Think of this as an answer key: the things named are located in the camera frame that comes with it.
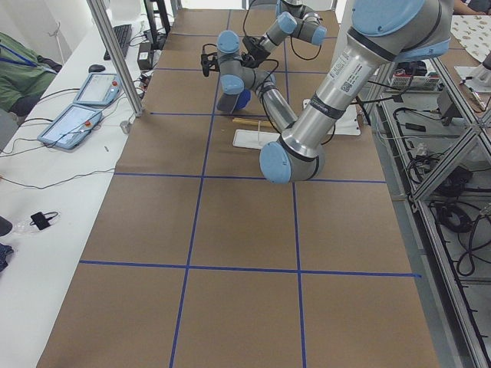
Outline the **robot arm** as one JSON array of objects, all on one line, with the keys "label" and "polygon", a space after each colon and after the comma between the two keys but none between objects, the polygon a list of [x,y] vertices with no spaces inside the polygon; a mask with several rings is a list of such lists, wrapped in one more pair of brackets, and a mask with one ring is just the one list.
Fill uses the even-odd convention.
[{"label": "robot arm", "polygon": [[274,183],[308,180],[325,164],[323,139],[381,65],[447,52],[452,14],[452,1],[356,1],[347,45],[300,115],[279,93],[272,73],[240,55],[235,32],[222,31],[216,57],[203,56],[202,65],[216,65],[220,72],[218,110],[233,112],[240,94],[250,90],[276,123],[279,138],[259,156],[263,176]]},{"label": "robot arm", "polygon": [[242,60],[246,67],[258,67],[287,37],[321,47],[327,29],[321,24],[320,15],[303,1],[277,1],[275,14],[275,22],[260,37],[247,35],[244,22],[242,43],[247,52],[242,54]]}]

